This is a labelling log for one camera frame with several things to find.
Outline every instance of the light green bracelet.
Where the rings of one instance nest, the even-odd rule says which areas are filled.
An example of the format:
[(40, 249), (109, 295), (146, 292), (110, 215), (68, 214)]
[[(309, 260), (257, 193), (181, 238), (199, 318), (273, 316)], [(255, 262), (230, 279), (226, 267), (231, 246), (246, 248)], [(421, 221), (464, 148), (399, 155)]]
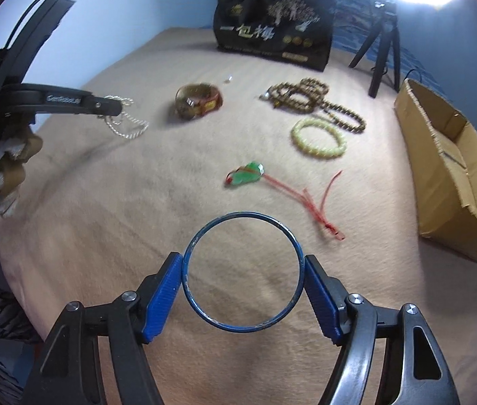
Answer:
[[(338, 143), (338, 147), (335, 148), (323, 148), (319, 146), (313, 146), (313, 144), (307, 143), (301, 136), (300, 130), (302, 128), (314, 126), (316, 128), (324, 129), (331, 134)], [(319, 158), (336, 158), (341, 157), (347, 149), (347, 142), (343, 135), (327, 120), (321, 120), (320, 118), (304, 118), (296, 123), (291, 129), (291, 137), (294, 144), (305, 154), (312, 155)]]

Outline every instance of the silver chain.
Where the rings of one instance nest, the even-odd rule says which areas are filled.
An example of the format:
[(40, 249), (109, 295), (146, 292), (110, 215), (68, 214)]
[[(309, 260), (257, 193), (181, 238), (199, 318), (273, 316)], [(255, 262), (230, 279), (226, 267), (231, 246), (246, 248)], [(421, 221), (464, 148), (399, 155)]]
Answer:
[[(124, 139), (133, 140), (139, 137), (140, 135), (142, 135), (148, 129), (149, 123), (147, 121), (132, 117), (126, 111), (124, 111), (125, 107), (131, 106), (135, 103), (133, 99), (119, 97), (119, 96), (105, 96), (105, 98), (119, 100), (122, 103), (122, 112), (118, 116), (116, 117), (111, 117), (108, 115), (98, 116), (99, 118), (103, 118), (107, 126), (109, 126), (109, 129), (111, 129), (111, 131), (113, 131), (116, 135)], [(122, 121), (124, 118), (126, 118), (127, 120), (129, 120), (131, 123), (135, 125), (134, 129), (136, 129), (136, 131), (124, 134), (123, 132), (120, 132), (116, 128), (116, 126), (119, 126), (122, 124)]]

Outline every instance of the bed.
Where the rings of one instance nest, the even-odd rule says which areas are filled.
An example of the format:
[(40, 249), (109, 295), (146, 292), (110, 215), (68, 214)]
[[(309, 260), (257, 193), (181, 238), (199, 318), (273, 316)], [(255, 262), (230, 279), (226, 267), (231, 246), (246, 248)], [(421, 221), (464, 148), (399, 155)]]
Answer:
[[(45, 337), (71, 300), (102, 304), (137, 288), (213, 218), (251, 210), (286, 224), (350, 292), (385, 307), (418, 305), (461, 403), (477, 403), (477, 264), (418, 237), (396, 93), (381, 84), (369, 98), (372, 63), (352, 70), (351, 59), (334, 49), (326, 70), (316, 73), (222, 53), (211, 31), (174, 28), (89, 82), (85, 88), (96, 94), (133, 98), (128, 112), (150, 127), (133, 141), (89, 116), (53, 116), (40, 129), (43, 150), (27, 164), (15, 215), (0, 227), (4, 274), (38, 332)], [(290, 129), (302, 117), (259, 100), (274, 83), (304, 77), (328, 83), (331, 101), (367, 121), (364, 134), (345, 134), (341, 158), (297, 151)], [(174, 95), (195, 82), (217, 85), (224, 104), (184, 122), (174, 113)], [(224, 186), (227, 173), (252, 160), (286, 184), (308, 187), (316, 200), (343, 170), (326, 206), (346, 239), (324, 232), (304, 207), (263, 181)], [(192, 259), (194, 294), (221, 320), (266, 319), (296, 284), (292, 248), (269, 225), (227, 223), (236, 225), (221, 225)], [(305, 296), (274, 327), (243, 335), (202, 321), (179, 292), (163, 334), (146, 350), (167, 405), (292, 405), (318, 402), (339, 349), (321, 334)], [(101, 353), (108, 403), (119, 404), (105, 340)], [(374, 403), (382, 353), (378, 340), (364, 403)]]

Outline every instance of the blue patterned fabric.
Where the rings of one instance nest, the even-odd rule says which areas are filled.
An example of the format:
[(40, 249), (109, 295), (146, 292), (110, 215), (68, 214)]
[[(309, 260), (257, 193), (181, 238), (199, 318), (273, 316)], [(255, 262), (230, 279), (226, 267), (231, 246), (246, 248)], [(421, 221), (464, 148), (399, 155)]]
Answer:
[[(357, 53), (371, 27), (378, 20), (380, 14), (375, 9), (374, 2), (377, 0), (333, 0), (334, 11), (334, 38), (332, 47), (345, 50), (350, 53)], [(380, 37), (373, 43), (372, 47), (367, 51), (366, 58), (375, 62), (377, 52), (379, 50)], [(428, 72), (421, 62), (405, 47), (400, 48), (401, 72), (407, 74), (411, 69), (416, 69), (422, 76), (422, 83), (430, 90), (446, 97), (443, 89), (437, 83), (433, 75)], [(394, 68), (394, 56), (391, 48), (389, 59), (387, 61), (389, 69)], [(410, 78), (420, 80), (417, 72), (412, 72)]]

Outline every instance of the blue gripper pad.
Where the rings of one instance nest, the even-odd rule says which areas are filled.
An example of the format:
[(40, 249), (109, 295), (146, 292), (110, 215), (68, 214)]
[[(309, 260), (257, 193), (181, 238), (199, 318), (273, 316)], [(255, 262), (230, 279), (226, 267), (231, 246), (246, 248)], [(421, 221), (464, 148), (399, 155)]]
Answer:
[(310, 299), (311, 307), (315, 312), (323, 335), (330, 338), (333, 344), (341, 345), (344, 334), (339, 326), (336, 304), (308, 259), (306, 259), (304, 289), (306, 289), (306, 294)]
[(165, 326), (182, 282), (181, 272), (182, 256), (177, 253), (147, 306), (147, 318), (143, 328), (143, 336), (147, 342), (152, 342)]

